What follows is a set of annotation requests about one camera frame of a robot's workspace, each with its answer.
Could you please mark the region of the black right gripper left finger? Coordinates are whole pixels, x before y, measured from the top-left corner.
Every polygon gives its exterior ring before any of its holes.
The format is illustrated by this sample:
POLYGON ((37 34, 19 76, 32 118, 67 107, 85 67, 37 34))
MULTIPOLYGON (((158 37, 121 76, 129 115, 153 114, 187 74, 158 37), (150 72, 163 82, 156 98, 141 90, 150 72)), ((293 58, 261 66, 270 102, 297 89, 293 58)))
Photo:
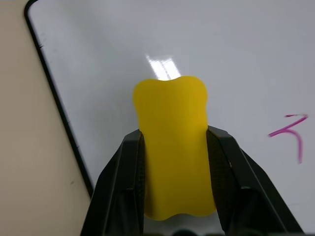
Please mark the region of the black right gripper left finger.
POLYGON ((96 182, 82 233, 142 233, 144 229, 145 143, 127 134, 96 182))

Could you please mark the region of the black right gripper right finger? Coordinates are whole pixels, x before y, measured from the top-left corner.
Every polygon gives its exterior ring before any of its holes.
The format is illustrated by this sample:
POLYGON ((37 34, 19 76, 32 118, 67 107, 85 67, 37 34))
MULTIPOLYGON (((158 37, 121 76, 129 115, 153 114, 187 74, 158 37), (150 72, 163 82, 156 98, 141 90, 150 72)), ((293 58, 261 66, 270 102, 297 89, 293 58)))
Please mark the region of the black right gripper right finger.
POLYGON ((212 192, 225 233, 302 233, 266 172, 226 131, 209 126, 212 192))

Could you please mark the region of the yellow whiteboard eraser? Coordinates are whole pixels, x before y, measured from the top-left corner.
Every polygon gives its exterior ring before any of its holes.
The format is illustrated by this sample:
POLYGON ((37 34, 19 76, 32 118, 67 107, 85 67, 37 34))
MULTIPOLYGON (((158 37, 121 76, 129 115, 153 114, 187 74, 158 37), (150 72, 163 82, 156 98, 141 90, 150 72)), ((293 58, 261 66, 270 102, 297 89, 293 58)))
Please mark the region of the yellow whiteboard eraser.
POLYGON ((212 214, 204 83, 193 76, 146 79, 134 87, 133 103, 145 143, 145 215, 160 221, 212 214))

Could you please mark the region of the black-framed whiteboard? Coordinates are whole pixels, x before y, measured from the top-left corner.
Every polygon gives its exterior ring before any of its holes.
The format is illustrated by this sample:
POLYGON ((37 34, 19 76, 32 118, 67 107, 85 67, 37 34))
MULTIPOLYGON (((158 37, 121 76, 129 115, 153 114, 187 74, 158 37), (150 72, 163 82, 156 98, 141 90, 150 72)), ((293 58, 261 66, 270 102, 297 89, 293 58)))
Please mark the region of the black-framed whiteboard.
POLYGON ((211 126, 267 173, 306 233, 315 233, 315 0, 29 0, 39 49, 89 193, 138 128, 134 86, 191 75, 211 126), (291 134, 303 140, 303 161, 291 134))

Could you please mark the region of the pink marker drawing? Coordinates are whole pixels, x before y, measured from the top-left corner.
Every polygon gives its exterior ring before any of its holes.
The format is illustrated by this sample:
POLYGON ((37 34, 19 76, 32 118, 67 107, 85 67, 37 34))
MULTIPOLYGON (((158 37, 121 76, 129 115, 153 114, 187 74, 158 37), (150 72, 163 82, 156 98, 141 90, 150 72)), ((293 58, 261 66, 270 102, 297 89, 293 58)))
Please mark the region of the pink marker drawing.
POLYGON ((297 160, 298 160, 298 163, 301 164, 303 161, 303 140, 302 140, 301 135, 297 131, 293 130, 292 128, 304 122, 309 117, 309 115, 308 114, 287 114, 284 117, 285 118, 299 117, 299 119, 292 122, 291 124, 287 126, 284 126, 276 131, 269 133, 268 137, 272 138, 280 134, 291 134, 292 136, 294 136, 297 141, 297 160))

